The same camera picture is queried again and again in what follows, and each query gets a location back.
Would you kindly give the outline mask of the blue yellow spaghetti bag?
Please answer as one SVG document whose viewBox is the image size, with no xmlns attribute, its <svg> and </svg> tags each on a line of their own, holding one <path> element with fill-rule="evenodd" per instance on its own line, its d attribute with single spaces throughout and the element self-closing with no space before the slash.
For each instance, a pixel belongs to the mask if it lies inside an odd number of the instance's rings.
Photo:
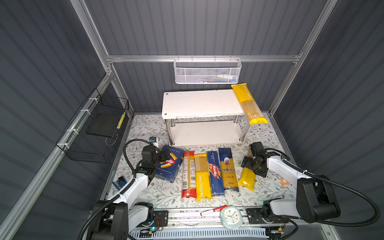
<svg viewBox="0 0 384 240">
<path fill-rule="evenodd" d="M 231 148 L 219 148 L 222 180 L 225 190 L 239 192 Z"/>
</svg>

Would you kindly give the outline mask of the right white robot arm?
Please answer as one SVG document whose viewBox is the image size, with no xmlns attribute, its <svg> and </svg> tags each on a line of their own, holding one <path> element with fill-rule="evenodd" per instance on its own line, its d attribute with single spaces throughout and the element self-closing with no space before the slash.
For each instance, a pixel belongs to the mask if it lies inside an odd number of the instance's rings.
<svg viewBox="0 0 384 240">
<path fill-rule="evenodd" d="M 282 151 L 265 148 L 262 143 L 250 144 L 251 157 L 244 157 L 242 167 L 257 176 L 265 178 L 268 172 L 274 172 L 296 188 L 294 199 L 277 198 L 264 201 L 259 212 L 261 218 L 271 223 L 278 217 L 302 219 L 306 223 L 320 223 L 329 226 L 359 228 L 376 223 L 381 216 L 378 205 L 363 193 L 346 185 L 331 181 L 324 175 L 315 175 L 290 162 Z M 339 206 L 334 187 L 346 190 L 365 200 L 374 210 L 368 220 L 356 223 L 340 223 L 333 220 L 340 217 Z"/>
</svg>

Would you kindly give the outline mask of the blue rigatoni pasta box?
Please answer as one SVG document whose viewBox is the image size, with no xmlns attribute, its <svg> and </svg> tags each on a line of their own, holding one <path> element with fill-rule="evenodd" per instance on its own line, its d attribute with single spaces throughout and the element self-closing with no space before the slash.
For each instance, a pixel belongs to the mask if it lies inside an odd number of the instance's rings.
<svg viewBox="0 0 384 240">
<path fill-rule="evenodd" d="M 156 178 L 173 183 L 182 165 L 185 151 L 169 145 L 164 145 L 162 154 L 164 159 L 156 167 Z"/>
</svg>

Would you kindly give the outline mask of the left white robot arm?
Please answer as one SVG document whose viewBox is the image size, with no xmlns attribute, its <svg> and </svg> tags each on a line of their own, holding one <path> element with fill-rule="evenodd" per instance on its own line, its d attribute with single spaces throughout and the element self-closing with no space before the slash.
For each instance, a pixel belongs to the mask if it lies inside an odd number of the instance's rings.
<svg viewBox="0 0 384 240">
<path fill-rule="evenodd" d="M 141 163 L 134 169 L 128 159 L 126 148 L 133 142 L 143 142 L 147 145 L 142 150 Z M 130 232 L 140 223 L 152 221 L 154 218 L 153 206 L 140 203 L 133 206 L 138 195 L 147 188 L 156 175 L 156 167 L 166 154 L 159 149 L 159 138 L 133 139 L 124 145 L 123 155 L 129 167 L 133 171 L 130 182 L 125 184 L 112 198 L 99 201 L 92 215 L 86 221 L 78 239 L 82 240 L 127 240 L 133 239 Z"/>
</svg>

